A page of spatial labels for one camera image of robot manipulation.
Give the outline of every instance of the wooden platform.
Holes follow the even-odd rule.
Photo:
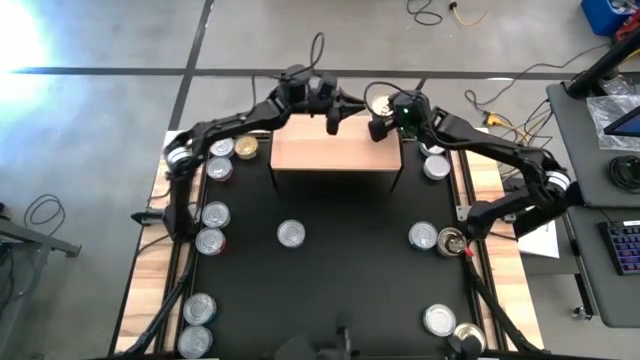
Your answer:
[[[364,117],[351,117],[345,120],[341,124],[340,131],[343,131],[343,124],[346,124],[353,118]],[[362,120],[356,120],[353,123],[357,124],[361,121]],[[324,133],[324,123],[320,123],[323,125],[321,130],[322,133]],[[175,133],[176,132],[167,133],[167,139],[173,138]],[[493,201],[502,197],[504,192],[496,162],[474,153],[468,153],[467,156],[476,198],[478,200]],[[390,166],[393,165],[393,157],[389,159],[391,160],[387,163],[387,165],[389,165],[387,170],[392,170]],[[460,189],[460,199],[464,204],[467,203],[467,196],[464,192],[465,187],[457,154],[453,156],[453,163],[453,168],[456,171],[458,189]],[[166,169],[166,163],[164,160],[160,160],[152,191],[154,196],[163,195],[167,192],[168,183],[164,176]],[[194,183],[193,187],[192,201],[195,201],[196,194],[198,193],[200,176],[196,176],[195,179],[196,183]],[[168,198],[152,200],[150,206],[160,209],[164,208],[167,202]],[[492,231],[506,236],[514,236],[511,226],[504,223],[496,223]],[[165,234],[166,231],[161,225],[145,228],[142,232],[140,246],[144,246]],[[527,278],[524,273],[517,243],[496,236],[489,236],[486,241],[500,304],[528,340],[532,344],[542,348],[542,337],[538,328],[533,303],[531,302]],[[116,352],[124,351],[131,346],[160,308],[165,283],[167,281],[171,249],[172,243],[167,239],[146,249],[137,257],[131,284],[124,303],[125,308],[122,322],[118,330],[118,338],[115,346]],[[186,254],[187,251],[181,251],[181,255]],[[184,256],[182,257],[182,261],[178,267],[179,272],[182,270],[184,264]],[[484,303],[481,303],[481,309],[483,317],[485,317],[485,328],[487,329],[486,335],[489,345],[491,348],[496,348],[495,335],[492,333],[493,325],[489,317],[488,309]],[[178,308],[176,307],[173,309],[171,318],[169,319],[170,324],[165,340],[165,348],[167,350],[171,350],[174,344],[177,316]]]

